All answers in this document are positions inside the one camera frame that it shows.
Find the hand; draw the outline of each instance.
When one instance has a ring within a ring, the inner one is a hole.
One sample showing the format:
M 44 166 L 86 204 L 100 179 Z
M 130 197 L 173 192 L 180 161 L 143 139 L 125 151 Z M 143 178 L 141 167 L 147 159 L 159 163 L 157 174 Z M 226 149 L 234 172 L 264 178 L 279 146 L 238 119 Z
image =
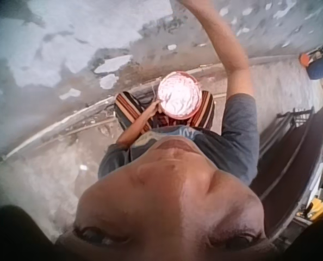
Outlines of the hand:
M 178 0 L 187 8 L 204 8 L 212 7 L 212 0 Z
M 150 117 L 155 116 L 157 111 L 160 111 L 160 103 L 161 100 L 156 100 L 155 102 L 152 102 L 151 105 L 144 111 L 144 114 L 149 119 Z

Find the t-shirt sleeve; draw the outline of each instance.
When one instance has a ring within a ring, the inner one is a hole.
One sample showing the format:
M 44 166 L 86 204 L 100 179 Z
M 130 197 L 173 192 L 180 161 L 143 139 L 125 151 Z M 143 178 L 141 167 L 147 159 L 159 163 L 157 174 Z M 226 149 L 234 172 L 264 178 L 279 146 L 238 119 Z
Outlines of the t-shirt sleeve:
M 246 171 L 246 183 L 257 174 L 259 133 L 255 99 L 247 94 L 236 94 L 227 100 L 222 121 L 222 137 L 237 155 L 238 165 Z
M 112 144 L 108 147 L 106 155 L 103 157 L 99 169 L 98 178 L 103 178 L 107 174 L 126 165 L 128 162 L 127 149 L 119 144 Z

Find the eye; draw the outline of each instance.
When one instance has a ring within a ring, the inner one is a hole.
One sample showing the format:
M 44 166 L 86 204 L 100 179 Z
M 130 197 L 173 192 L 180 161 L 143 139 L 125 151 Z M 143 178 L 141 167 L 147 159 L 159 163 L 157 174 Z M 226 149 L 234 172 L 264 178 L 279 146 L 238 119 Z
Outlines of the eye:
M 80 239 L 97 246 L 113 247 L 129 242 L 128 237 L 109 235 L 97 227 L 87 227 L 82 230 L 75 228 L 74 233 Z
M 254 244 L 256 239 L 255 236 L 250 234 L 239 234 L 224 239 L 210 238 L 209 242 L 212 247 L 224 250 L 241 250 Z

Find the concrete wall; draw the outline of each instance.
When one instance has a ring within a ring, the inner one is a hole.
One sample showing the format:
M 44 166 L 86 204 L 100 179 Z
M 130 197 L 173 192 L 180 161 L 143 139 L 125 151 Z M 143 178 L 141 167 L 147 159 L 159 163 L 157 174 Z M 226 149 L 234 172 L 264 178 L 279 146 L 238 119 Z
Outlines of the concrete wall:
M 251 57 L 323 43 L 323 0 L 215 0 Z M 0 156 L 108 95 L 217 63 L 173 0 L 0 1 Z

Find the dirty floor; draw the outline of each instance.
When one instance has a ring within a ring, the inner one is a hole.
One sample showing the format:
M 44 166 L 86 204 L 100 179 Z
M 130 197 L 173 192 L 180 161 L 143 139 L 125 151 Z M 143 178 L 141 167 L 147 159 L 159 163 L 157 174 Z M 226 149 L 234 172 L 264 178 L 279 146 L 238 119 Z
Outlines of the dirty floor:
M 310 81 L 297 60 L 253 66 L 252 78 L 260 132 L 278 113 L 323 106 L 320 82 Z M 213 94 L 226 91 L 223 72 L 198 79 Z M 218 133 L 224 106 L 225 97 L 217 98 L 212 130 Z M 0 206 L 19 205 L 55 240 L 72 225 L 79 197 L 97 181 L 100 161 L 121 132 L 113 120 L 8 159 L 0 165 Z

